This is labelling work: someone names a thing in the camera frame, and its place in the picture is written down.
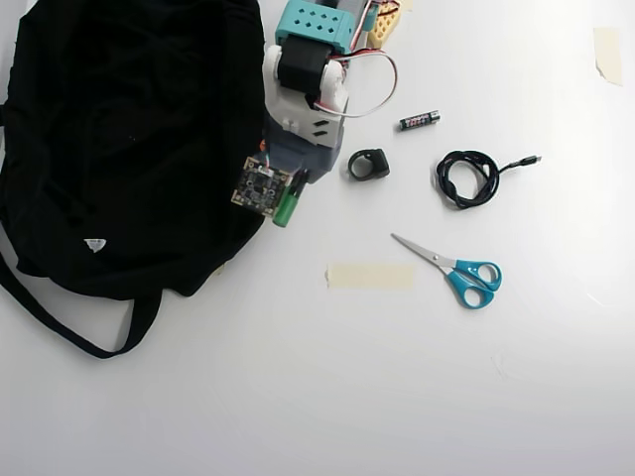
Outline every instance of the green cylinder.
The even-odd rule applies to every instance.
[[[296,211],[298,201],[300,201],[300,199],[291,195],[289,189],[287,188],[280,201],[280,206],[278,207],[276,216],[274,216],[274,223],[281,228],[287,228],[287,225],[291,221],[291,217],[294,216],[294,211]]]

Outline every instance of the tape strip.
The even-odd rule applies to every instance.
[[[619,86],[622,81],[622,56],[619,48],[619,31],[615,28],[596,28],[595,66],[604,79]]]
[[[411,290],[415,284],[415,267],[336,264],[328,267],[326,281],[330,289]]]

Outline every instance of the scissor blade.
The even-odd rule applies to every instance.
[[[448,258],[445,258],[434,251],[427,250],[423,246],[419,246],[406,238],[396,235],[395,233],[392,233],[390,236],[395,238],[399,243],[404,245],[416,255],[419,255],[425,260],[431,262],[433,265],[437,265],[440,268],[453,268],[456,265],[456,260],[449,260]]]

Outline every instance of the scissors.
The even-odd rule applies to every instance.
[[[422,248],[412,241],[408,241],[394,233],[391,236],[413,253],[425,258],[433,265],[437,265],[447,276],[461,304],[468,309],[483,309],[494,300],[494,293],[499,290],[503,281],[503,274],[498,265],[490,262],[451,260],[434,251]],[[492,268],[496,272],[495,279],[493,281],[483,279],[478,274],[481,268]],[[480,304],[474,305],[469,303],[466,296],[470,290],[476,291],[480,295]]]

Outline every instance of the masking tape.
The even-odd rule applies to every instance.
[[[411,290],[415,283],[415,267],[336,264],[328,267],[326,280],[330,289]]]

